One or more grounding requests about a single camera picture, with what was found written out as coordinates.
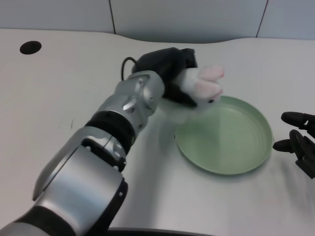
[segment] green plate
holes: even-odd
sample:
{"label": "green plate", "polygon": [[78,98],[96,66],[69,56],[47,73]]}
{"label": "green plate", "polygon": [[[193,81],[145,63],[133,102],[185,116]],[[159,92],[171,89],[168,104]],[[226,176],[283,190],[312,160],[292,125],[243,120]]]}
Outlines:
{"label": "green plate", "polygon": [[176,142],[197,166],[217,174],[250,171],[271,154],[273,135],[266,118],[240,99],[221,102],[176,128]]}

